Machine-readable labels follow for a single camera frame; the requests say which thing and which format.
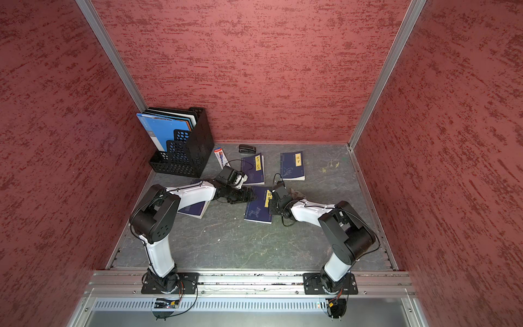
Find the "grey striped wiping cloth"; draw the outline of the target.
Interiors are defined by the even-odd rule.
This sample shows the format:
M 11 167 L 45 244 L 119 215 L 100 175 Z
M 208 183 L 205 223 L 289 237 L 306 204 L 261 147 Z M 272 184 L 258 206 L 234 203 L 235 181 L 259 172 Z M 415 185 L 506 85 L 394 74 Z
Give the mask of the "grey striped wiping cloth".
M 303 200 L 306 198 L 306 196 L 303 193 L 295 189 L 290 189 L 290 196 L 292 200 Z

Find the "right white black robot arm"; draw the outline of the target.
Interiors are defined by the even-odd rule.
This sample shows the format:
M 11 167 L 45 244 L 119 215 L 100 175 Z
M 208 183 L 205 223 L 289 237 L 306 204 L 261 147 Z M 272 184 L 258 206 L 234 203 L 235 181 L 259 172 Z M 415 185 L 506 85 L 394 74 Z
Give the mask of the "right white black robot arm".
M 269 209 L 273 215 L 321 228 L 332 248 L 330 259 L 319 273 L 321 286 L 328 294 L 341 292 L 346 275 L 378 241 L 377 234 L 346 201 L 311 202 L 294 196 L 283 182 L 278 182 L 270 193 Z

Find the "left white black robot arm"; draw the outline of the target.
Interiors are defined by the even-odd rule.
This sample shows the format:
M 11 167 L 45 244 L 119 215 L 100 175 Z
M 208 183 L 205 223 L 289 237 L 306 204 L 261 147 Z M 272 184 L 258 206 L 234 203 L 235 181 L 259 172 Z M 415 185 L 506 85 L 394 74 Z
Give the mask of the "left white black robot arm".
M 178 210 L 220 198 L 228 204 L 238 204 L 254 201 L 256 195 L 250 187 L 234 187 L 211 180 L 171 188 L 156 184 L 147 191 L 129 218 L 129 229 L 144 245 L 148 258 L 142 294 L 183 291 L 169 243 Z

